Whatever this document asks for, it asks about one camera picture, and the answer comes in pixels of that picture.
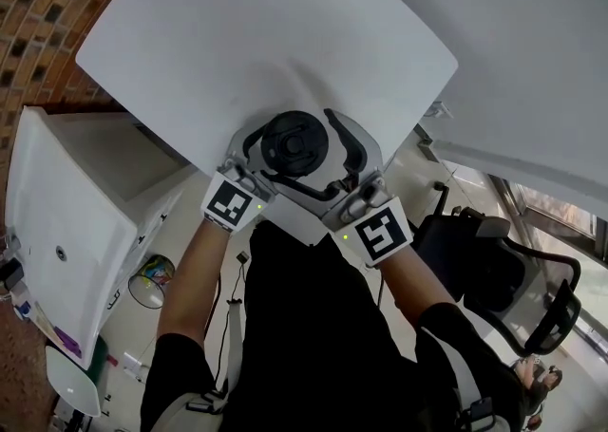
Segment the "black buckle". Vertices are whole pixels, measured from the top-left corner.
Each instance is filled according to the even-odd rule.
[[[458,424],[461,429],[464,427],[467,432],[485,432],[486,430],[491,430],[496,424],[491,397],[473,402],[468,410],[463,410]]]

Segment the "chair backrest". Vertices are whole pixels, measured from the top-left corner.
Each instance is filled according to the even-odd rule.
[[[520,356],[547,354],[580,312],[580,264],[510,240],[508,221],[473,210],[428,216],[412,247],[456,301],[496,329]]]

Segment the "brick wall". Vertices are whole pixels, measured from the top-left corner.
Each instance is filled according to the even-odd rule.
[[[74,56],[110,0],[0,0],[0,231],[10,150],[24,104],[54,111],[95,111],[115,107],[112,99],[76,66]],[[44,338],[34,344],[20,336],[10,304],[0,309],[5,346],[0,363],[0,428],[46,430],[50,412],[44,367]]]

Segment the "black chair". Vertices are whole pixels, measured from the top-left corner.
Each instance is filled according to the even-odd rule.
[[[580,263],[526,248],[508,237],[510,222],[471,208],[444,216],[449,188],[414,232],[412,248],[459,302],[496,329],[520,356],[548,354],[580,313],[574,290]]]

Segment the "office chair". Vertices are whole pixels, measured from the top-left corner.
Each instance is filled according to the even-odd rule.
[[[510,222],[472,208],[444,216],[449,188],[436,183],[439,203],[412,248],[457,302],[496,329],[519,356],[548,354],[575,325],[580,278],[575,258],[524,247],[508,237]]]

